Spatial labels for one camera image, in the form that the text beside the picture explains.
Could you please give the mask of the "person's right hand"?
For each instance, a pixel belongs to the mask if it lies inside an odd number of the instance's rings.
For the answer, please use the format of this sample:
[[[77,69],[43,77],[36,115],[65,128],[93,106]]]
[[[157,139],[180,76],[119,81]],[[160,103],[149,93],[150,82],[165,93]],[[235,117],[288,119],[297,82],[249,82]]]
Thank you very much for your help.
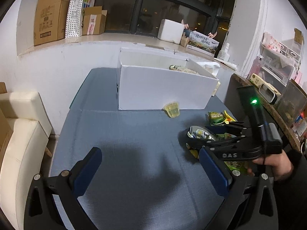
[[[291,163],[284,150],[282,150],[281,154],[259,157],[252,162],[256,165],[263,164],[270,166],[275,180],[284,180],[288,178],[294,170],[294,165]]]

